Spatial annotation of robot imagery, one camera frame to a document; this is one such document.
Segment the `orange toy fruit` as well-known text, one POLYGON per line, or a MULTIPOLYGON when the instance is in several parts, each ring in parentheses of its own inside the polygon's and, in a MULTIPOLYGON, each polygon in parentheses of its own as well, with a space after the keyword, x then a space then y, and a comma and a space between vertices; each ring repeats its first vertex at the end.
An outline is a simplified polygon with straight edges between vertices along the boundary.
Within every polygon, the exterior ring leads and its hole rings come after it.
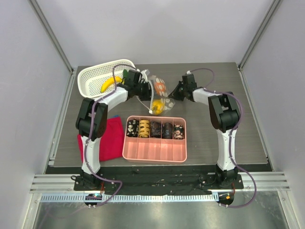
POLYGON ((159 96, 167 96, 167 89, 163 80, 157 78, 154 82, 154 88, 159 96))

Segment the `yellow toy fruit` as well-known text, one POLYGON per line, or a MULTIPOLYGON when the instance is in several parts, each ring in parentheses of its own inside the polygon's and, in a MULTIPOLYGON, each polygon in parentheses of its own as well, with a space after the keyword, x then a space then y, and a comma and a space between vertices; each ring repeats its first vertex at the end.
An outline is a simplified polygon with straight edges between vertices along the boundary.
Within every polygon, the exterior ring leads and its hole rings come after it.
POLYGON ((160 115, 164 111, 164 103, 161 100, 154 100, 151 110, 153 115, 160 115))

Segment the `clear polka dot zip bag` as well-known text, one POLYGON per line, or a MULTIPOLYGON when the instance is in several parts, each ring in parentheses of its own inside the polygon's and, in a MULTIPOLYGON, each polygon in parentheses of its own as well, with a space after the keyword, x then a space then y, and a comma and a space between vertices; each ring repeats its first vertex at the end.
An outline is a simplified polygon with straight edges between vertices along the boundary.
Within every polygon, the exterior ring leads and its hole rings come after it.
POLYGON ((162 78, 155 75, 143 76, 140 83, 143 86, 142 94, 136 98, 148 109, 149 114, 164 115, 174 107, 175 101, 169 98, 165 81, 162 78))

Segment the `green toy cucumber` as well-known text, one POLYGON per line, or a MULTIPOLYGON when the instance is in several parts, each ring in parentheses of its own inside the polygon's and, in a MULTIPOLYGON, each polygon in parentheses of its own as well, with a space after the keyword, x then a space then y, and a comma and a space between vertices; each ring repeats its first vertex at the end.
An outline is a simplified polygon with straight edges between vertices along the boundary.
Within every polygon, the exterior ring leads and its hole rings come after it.
POLYGON ((122 78, 125 80, 125 79, 127 79, 127 77, 128 77, 128 70, 126 70, 126 69, 124 69, 123 70, 123 72, 122 72, 122 78))

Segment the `yellow toy banana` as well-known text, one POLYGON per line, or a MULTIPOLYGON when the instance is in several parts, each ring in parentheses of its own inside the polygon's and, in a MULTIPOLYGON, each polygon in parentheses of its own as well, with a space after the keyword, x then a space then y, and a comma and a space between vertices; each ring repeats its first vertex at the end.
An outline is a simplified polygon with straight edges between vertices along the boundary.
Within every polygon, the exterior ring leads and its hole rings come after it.
POLYGON ((121 83, 123 79, 119 76, 112 77, 106 80, 103 85, 101 86, 101 93, 104 93, 111 85, 115 83, 121 83))

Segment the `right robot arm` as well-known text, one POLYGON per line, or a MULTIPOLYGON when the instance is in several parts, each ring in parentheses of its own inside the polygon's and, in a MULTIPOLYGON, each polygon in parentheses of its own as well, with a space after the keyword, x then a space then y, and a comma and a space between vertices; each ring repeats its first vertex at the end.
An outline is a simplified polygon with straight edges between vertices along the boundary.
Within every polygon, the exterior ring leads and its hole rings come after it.
POLYGON ((238 175, 235 160, 235 136, 240 123, 241 112, 232 93, 210 91, 198 87, 194 75, 189 73, 182 76, 169 97, 182 101, 185 98, 201 103, 209 108, 210 120, 218 137, 218 160, 215 170, 215 184, 227 188, 238 175))

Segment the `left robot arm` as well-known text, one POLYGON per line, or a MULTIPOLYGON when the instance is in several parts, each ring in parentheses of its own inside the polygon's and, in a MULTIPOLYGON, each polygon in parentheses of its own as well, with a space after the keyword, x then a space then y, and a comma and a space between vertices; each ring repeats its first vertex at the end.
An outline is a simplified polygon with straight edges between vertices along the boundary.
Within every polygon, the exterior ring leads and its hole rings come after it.
POLYGON ((84 98, 76 120, 82 145, 80 177, 90 190, 97 190, 103 180, 99 175, 100 142, 107 128, 108 112, 117 105, 137 96, 145 101, 153 97, 153 84, 148 70, 126 70, 122 82, 115 80, 114 89, 96 99, 84 98))

